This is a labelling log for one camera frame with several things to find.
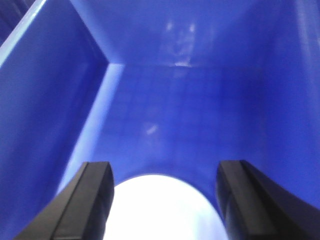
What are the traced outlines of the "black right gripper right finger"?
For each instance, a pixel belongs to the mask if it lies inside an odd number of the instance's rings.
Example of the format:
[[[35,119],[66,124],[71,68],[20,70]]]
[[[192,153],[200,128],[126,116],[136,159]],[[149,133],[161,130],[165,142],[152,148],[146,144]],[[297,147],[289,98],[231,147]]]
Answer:
[[[245,160],[223,160],[216,198],[230,240],[318,240],[320,211]]]

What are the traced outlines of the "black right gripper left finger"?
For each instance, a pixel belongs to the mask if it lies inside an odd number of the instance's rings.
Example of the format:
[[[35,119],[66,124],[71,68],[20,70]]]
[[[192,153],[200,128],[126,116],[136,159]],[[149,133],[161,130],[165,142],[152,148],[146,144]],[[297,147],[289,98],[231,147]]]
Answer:
[[[109,162],[84,162],[67,186],[15,239],[102,240],[114,188]]]

